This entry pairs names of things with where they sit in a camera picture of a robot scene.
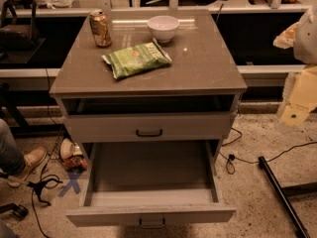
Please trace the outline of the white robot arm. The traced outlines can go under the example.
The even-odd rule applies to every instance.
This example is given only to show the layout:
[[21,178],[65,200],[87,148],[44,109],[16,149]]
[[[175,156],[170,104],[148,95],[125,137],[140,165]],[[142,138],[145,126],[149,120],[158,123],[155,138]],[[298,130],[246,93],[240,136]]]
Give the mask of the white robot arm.
[[273,44],[281,49],[293,48],[294,57],[305,64],[299,73],[286,78],[277,111],[281,124],[299,126],[317,108],[317,6],[311,6]]

